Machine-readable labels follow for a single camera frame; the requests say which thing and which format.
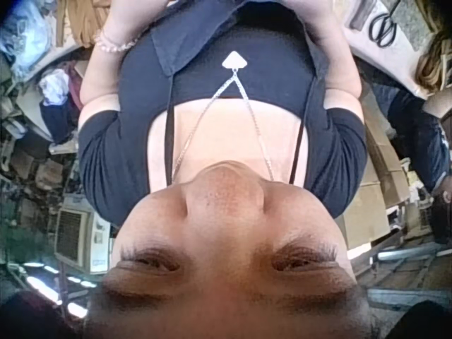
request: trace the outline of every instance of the air conditioner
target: air conditioner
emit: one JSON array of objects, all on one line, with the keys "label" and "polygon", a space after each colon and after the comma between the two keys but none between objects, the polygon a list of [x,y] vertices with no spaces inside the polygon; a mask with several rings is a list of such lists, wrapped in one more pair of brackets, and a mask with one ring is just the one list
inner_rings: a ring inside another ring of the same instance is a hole
[{"label": "air conditioner", "polygon": [[110,226],[94,211],[85,196],[66,195],[56,226],[56,258],[86,274],[106,273]]}]

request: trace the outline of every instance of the black strap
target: black strap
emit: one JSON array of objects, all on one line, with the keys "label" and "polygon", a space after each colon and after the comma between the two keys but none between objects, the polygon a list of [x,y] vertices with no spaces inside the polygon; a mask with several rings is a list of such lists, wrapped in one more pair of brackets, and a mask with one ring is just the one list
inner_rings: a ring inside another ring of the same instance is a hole
[{"label": "black strap", "polygon": [[312,94],[312,89],[314,88],[314,84],[316,84],[315,80],[312,81],[312,83],[311,83],[311,87],[309,89],[306,105],[304,106],[302,123],[299,126],[297,147],[295,148],[294,162],[292,164],[292,172],[290,173],[290,180],[289,180],[289,184],[291,184],[291,185],[293,185],[295,183],[295,176],[297,175],[299,149],[300,149],[300,146],[302,145],[304,127],[306,126],[306,121],[308,119],[309,103],[311,102],[311,94]]},{"label": "black strap", "polygon": [[302,121],[302,123],[299,126],[297,147],[295,148],[294,162],[292,164],[292,172],[290,173],[290,180],[289,180],[289,184],[291,184],[291,185],[294,184],[295,175],[297,174],[299,149],[300,149],[300,146],[302,145],[303,131],[304,131],[304,121]]},{"label": "black strap", "polygon": [[169,98],[167,105],[167,124],[165,128],[165,174],[167,186],[172,184],[172,159],[174,155],[174,105],[172,103],[172,88],[174,76],[169,82]]}]

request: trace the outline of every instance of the eyebrow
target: eyebrow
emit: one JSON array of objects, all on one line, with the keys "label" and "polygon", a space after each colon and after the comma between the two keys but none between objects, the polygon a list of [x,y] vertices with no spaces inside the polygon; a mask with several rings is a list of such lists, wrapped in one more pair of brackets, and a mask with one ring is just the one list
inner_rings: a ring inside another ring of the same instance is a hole
[{"label": "eyebrow", "polygon": [[102,309],[114,309],[117,311],[133,311],[143,309],[159,309],[172,301],[169,295],[124,295],[106,287],[99,287],[92,298],[92,303]]},{"label": "eyebrow", "polygon": [[365,291],[355,285],[341,292],[325,295],[254,295],[253,302],[274,305],[289,314],[325,314],[349,312],[358,308],[366,299]]}]

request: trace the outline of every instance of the short sleeve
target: short sleeve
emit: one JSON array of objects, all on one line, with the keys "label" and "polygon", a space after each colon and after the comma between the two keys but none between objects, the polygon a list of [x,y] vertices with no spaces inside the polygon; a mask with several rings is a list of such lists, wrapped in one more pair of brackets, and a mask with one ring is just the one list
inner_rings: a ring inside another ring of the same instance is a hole
[{"label": "short sleeve", "polygon": [[311,187],[306,188],[336,218],[361,184],[367,163],[366,133],[364,124],[346,109],[328,109],[326,118],[326,127],[318,129],[313,140],[318,145],[310,147],[308,168],[315,173],[311,174]]},{"label": "short sleeve", "polygon": [[86,198],[102,218],[121,225],[133,205],[122,184],[127,173],[118,115],[104,111],[89,118],[78,136],[78,156]]}]

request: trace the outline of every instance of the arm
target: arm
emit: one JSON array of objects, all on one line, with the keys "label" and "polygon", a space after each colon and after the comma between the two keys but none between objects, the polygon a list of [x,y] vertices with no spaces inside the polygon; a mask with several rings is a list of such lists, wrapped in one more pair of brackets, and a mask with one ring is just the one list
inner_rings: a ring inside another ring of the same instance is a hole
[{"label": "arm", "polygon": [[359,97],[361,79],[342,26],[333,13],[331,0],[282,0],[303,21],[314,43],[330,62],[326,75],[324,106],[344,108],[354,112],[362,121]]},{"label": "arm", "polygon": [[[121,46],[134,40],[168,5],[169,0],[113,0],[104,36],[111,45]],[[81,88],[81,112],[78,127],[93,115],[119,111],[119,68],[126,52],[108,53],[95,46]]]}]

